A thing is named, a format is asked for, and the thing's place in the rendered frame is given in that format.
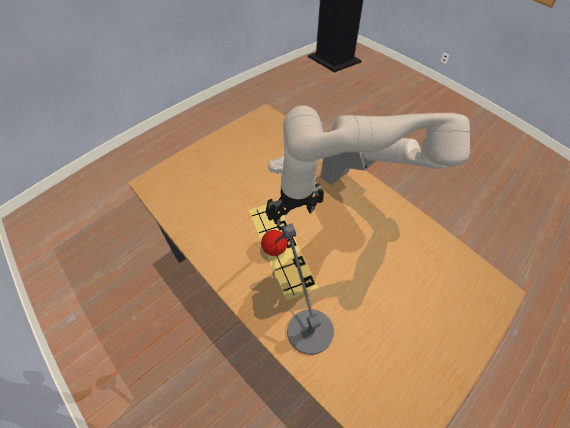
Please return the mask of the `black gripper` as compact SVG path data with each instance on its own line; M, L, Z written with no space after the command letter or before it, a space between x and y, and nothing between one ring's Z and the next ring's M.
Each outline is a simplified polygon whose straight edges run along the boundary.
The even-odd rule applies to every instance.
M315 197L313 197L313 194L315 194ZM319 183L315 185L314 191L304 199L290 198L282 191L281 188L281 197L277 201L269 199L267 201L265 213L269 221L273 220L275 224L280 225L280 219L281 219L280 217L286 215L292 209L301 207L302 205L306 205L309 214L311 214L314 211L317 203L323 202L323 198L324 198L324 191ZM280 211L279 214L277 212L278 210Z

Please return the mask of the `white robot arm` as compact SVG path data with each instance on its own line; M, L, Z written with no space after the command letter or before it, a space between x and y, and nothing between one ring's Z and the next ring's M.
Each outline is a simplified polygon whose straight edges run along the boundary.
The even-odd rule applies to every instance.
M421 152L416 140L403 137L423 128L427 147L424 139ZM271 160L268 169L282 174L282 191L293 199L313 192L316 160L340 153L364 152L367 160L435 169L463 164L470 154L469 120L456 113L344 115L336 118L331 132L323 132L318 113L297 106L285 116L283 136L284 157Z

